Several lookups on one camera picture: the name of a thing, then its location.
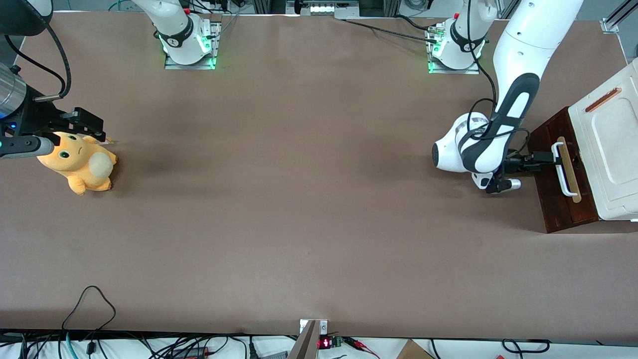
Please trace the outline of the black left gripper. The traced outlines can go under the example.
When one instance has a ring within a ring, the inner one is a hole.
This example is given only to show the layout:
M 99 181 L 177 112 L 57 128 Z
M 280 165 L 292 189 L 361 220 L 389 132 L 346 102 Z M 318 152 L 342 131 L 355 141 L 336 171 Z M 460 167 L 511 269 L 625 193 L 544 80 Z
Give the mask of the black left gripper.
M 541 166 L 555 166 L 556 157 L 552 152 L 535 152 L 534 154 L 510 154 L 504 159 L 504 173 L 537 173 Z

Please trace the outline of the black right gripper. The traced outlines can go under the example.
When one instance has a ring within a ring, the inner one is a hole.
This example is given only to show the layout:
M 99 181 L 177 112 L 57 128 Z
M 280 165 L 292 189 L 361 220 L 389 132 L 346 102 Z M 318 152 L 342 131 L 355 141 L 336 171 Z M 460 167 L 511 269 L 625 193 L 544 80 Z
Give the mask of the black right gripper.
M 41 93 L 26 88 L 25 98 L 12 111 L 1 111 L 0 129 L 2 137 L 39 136 L 41 133 L 65 131 L 90 136 L 104 143 L 107 134 L 104 121 L 82 107 L 70 112 L 60 111 L 52 102 L 35 102 Z

